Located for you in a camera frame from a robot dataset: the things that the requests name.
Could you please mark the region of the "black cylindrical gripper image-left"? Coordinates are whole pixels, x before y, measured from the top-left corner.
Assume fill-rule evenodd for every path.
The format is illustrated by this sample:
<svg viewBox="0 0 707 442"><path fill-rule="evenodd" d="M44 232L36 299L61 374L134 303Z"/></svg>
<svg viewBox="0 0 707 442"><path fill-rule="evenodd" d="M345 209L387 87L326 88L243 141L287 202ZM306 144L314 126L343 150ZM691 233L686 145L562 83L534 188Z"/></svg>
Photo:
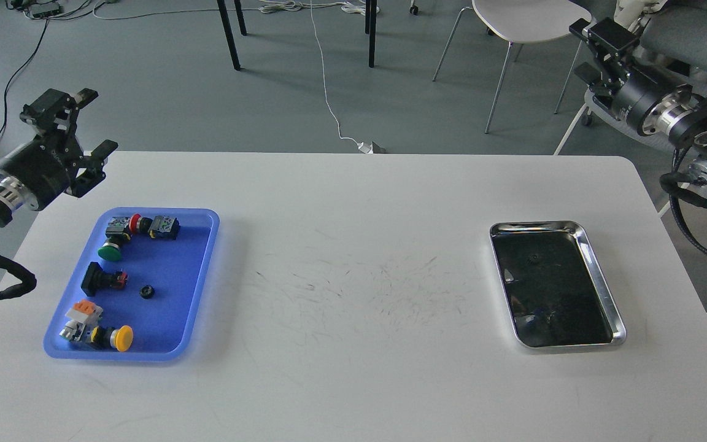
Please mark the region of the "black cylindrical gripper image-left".
<svg viewBox="0 0 707 442"><path fill-rule="evenodd" d="M84 155L75 135L80 110L98 96L90 88L75 95L50 88L23 106L20 120L36 134L0 159L0 201L9 209L39 212L61 193L82 198L106 179L104 165L118 143L106 139Z"/></svg>

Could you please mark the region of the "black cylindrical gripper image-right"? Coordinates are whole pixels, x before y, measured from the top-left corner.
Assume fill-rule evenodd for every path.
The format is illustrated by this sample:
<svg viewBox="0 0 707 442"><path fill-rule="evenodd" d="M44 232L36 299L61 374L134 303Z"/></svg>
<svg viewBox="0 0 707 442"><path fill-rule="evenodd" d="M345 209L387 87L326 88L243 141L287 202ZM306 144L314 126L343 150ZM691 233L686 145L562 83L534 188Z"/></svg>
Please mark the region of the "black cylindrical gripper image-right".
<svg viewBox="0 0 707 442"><path fill-rule="evenodd" d="M654 66L628 68L639 45L637 34L611 18L596 23L580 18L568 30L589 48L596 66L582 63L574 69L575 75L598 106L638 135L669 135L691 113L691 84Z"/></svg>

